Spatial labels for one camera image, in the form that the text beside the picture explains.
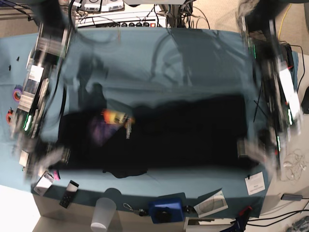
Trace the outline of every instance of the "white paper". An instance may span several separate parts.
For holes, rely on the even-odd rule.
[[[34,191],[38,193],[40,196],[43,196],[46,191],[53,184],[53,177],[48,173],[45,173],[42,178],[38,181],[37,185],[34,187]]]
[[[32,65],[31,70],[30,70],[30,74],[29,74],[29,79],[36,81],[36,82],[40,82],[42,75],[43,75],[43,71],[44,71],[43,67]]]
[[[250,176],[250,179],[245,178],[245,181],[249,196],[265,190],[265,183],[262,172]]]
[[[194,206],[199,218],[217,213],[227,208],[228,205],[226,204],[222,191],[217,192],[203,202]]]

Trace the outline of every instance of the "yellow cable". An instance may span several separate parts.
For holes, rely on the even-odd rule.
[[[282,21],[281,21],[281,25],[280,25],[280,30],[279,30],[279,34],[278,34],[278,40],[280,39],[280,35],[281,35],[281,29],[282,29],[282,25],[283,25],[283,21],[286,17],[286,13],[288,13],[289,9],[291,8],[292,4],[289,5],[288,9],[286,10],[286,12],[284,13],[284,16],[282,18]]]

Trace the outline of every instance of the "black cloth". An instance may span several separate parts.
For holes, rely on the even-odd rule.
[[[251,168],[238,159],[237,139],[247,135],[245,102],[241,95],[196,102],[176,101],[151,109],[133,110],[130,139],[119,129],[103,146],[92,141],[89,122],[97,111],[61,118],[58,142],[71,149],[63,169],[103,169],[116,177],[139,175],[148,168],[228,165]]]

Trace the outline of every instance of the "table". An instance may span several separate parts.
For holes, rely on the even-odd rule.
[[[86,29],[84,35],[109,42],[90,44],[79,37],[73,40],[61,73],[59,91],[47,116],[50,121],[59,112],[64,82],[68,85],[65,113],[80,110],[76,97],[80,82],[76,75],[82,67],[85,77],[91,72],[85,86],[87,92],[91,95],[93,84],[99,83],[107,106],[112,109],[127,112],[130,111],[127,106],[140,102],[156,106],[179,99],[194,101],[215,94],[242,93],[246,101],[248,137],[254,137],[255,131],[265,126],[260,112],[253,124],[253,101],[257,99],[258,91],[253,88],[252,63],[239,34],[197,29],[116,28]],[[24,81],[27,57],[36,37],[36,34],[31,34],[0,39],[3,60],[0,66],[0,96],[5,99],[0,106],[0,166],[5,173],[0,177],[0,185],[25,191],[31,191],[31,187],[24,182],[18,157],[11,155],[14,141],[8,137],[5,114],[10,107],[17,107],[11,97],[12,90]],[[46,126],[42,137],[56,140],[57,124]],[[244,178],[261,171],[266,190],[248,196]],[[71,179],[80,185],[75,203],[94,206],[98,198],[105,196],[116,202],[118,210],[125,210],[123,203],[143,208],[159,196],[175,194],[183,199],[184,204],[195,205],[212,192],[222,189],[229,208],[212,215],[218,218],[234,218],[248,205],[254,208],[253,216],[259,216],[269,186],[268,175],[261,165],[250,173],[212,167],[181,171],[150,170],[142,176],[125,179],[116,179],[98,170],[64,172],[61,180],[55,182],[45,196],[60,200]]]

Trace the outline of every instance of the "purple object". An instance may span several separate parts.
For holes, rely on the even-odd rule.
[[[21,95],[22,95],[22,89],[20,89],[19,86],[16,86],[12,94],[14,101],[19,102]]]
[[[122,126],[122,124],[107,124],[103,117],[96,117],[90,122],[89,132],[95,144],[102,146]]]

